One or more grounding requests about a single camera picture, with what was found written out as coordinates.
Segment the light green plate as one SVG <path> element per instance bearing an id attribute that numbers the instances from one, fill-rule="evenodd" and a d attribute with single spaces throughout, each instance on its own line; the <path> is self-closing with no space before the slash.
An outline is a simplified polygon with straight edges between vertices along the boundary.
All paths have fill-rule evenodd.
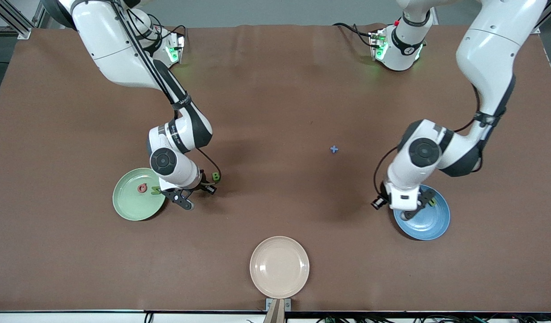
<path id="1" fill-rule="evenodd" d="M 148 190 L 140 194 L 137 187 L 142 183 L 148 184 Z M 150 168 L 136 168 L 123 175 L 112 194 L 116 213 L 129 221 L 143 221 L 157 214 L 166 198 L 152 195 L 153 186 L 159 186 L 159 178 Z"/>

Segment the grey metal clamp bracket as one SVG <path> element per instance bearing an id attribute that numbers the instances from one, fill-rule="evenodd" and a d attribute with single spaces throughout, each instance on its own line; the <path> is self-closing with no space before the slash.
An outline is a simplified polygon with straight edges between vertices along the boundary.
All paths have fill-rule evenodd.
<path id="1" fill-rule="evenodd" d="M 272 303 L 274 302 L 280 302 L 283 306 L 284 311 L 291 311 L 291 298 L 285 298 L 285 299 L 275 299 L 275 298 L 266 298 L 265 299 L 265 312 L 269 311 Z"/>

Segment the beige plate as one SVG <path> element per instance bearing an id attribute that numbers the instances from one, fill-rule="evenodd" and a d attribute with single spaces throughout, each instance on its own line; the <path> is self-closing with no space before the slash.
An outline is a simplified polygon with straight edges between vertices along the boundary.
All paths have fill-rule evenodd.
<path id="1" fill-rule="evenodd" d="M 304 288 L 309 273 L 306 250 L 287 236 L 265 239 L 255 247 L 249 260 L 252 282 L 267 298 L 292 298 Z"/>

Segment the blue plate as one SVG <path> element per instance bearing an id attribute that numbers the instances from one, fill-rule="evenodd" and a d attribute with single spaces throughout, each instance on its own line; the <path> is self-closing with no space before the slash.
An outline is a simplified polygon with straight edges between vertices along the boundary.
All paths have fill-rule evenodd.
<path id="1" fill-rule="evenodd" d="M 401 210 L 393 210 L 394 220 L 404 234 L 415 240 L 434 240 L 441 237 L 450 225 L 450 207 L 437 191 L 435 207 L 426 206 L 415 217 L 403 221 Z"/>

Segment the black table edge strip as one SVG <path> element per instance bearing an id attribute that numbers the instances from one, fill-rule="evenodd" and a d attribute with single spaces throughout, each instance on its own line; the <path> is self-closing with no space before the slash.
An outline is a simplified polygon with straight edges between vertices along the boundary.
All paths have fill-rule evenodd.
<path id="1" fill-rule="evenodd" d="M 265 310 L 0 310 L 0 314 L 64 314 L 64 313 L 155 313 L 155 314 L 265 314 Z M 551 311 L 443 311 L 443 310 L 312 310 L 312 311 L 298 311 L 292 310 L 290 314 L 387 314 L 387 315 L 413 315 L 418 316 L 420 314 L 482 314 L 482 315 L 493 315 L 493 314 L 528 314 L 528 315 L 550 315 Z"/>

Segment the upright aluminium frame profile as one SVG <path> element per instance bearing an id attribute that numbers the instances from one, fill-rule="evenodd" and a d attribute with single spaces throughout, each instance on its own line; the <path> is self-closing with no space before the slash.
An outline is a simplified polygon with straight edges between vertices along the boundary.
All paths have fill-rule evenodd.
<path id="1" fill-rule="evenodd" d="M 31 6 L 34 7 L 34 15 L 32 18 L 33 24 L 35 25 L 35 27 L 43 27 L 47 14 L 44 5 L 42 4 L 41 0 L 30 0 L 30 2 Z"/>

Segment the metal base connector bracket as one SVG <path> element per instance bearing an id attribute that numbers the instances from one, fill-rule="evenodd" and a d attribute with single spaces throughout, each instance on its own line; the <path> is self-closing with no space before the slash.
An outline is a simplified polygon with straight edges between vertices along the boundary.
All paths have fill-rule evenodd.
<path id="1" fill-rule="evenodd" d="M 181 63 L 186 37 L 184 34 L 171 31 L 163 42 L 166 45 L 166 53 L 171 64 Z"/>
<path id="2" fill-rule="evenodd" d="M 369 32 L 368 39 L 374 61 L 382 61 L 389 49 L 386 28 Z"/>

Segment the brown table cloth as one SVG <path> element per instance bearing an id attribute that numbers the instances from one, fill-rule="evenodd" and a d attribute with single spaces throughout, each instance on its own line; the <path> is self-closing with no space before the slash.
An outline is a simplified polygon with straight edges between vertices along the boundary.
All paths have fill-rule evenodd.
<path id="1" fill-rule="evenodd" d="M 310 275 L 292 308 L 551 311 L 551 69 L 539 35 L 481 171 L 427 184 L 448 231 L 416 241 L 375 210 L 373 171 L 409 123 L 457 129 L 476 99 L 434 26 L 419 61 L 391 72 L 332 26 L 188 30 L 181 84 L 213 127 L 223 178 L 191 211 L 132 222 L 112 205 L 148 167 L 148 131 L 172 119 L 158 90 L 113 84 L 71 30 L 17 42 L 0 87 L 0 310 L 255 310 L 257 244 L 288 236 Z M 339 151 L 332 154 L 330 147 Z"/>

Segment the slanted aluminium frame profile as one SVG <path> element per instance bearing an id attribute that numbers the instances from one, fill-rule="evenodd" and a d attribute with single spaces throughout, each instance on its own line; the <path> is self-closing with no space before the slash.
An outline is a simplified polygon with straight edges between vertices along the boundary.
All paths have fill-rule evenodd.
<path id="1" fill-rule="evenodd" d="M 539 17 L 534 29 L 532 29 L 531 33 L 532 34 L 539 34 L 540 33 L 539 28 L 542 26 L 542 24 L 544 24 L 546 22 L 546 20 L 549 19 L 550 16 L 551 16 L 551 0 L 547 0 L 546 6 L 543 9 L 542 14 L 540 15 L 540 17 Z"/>
<path id="2" fill-rule="evenodd" d="M 0 19 L 6 22 L 11 32 L 17 33 L 18 39 L 29 39 L 33 23 L 9 0 L 0 0 Z"/>

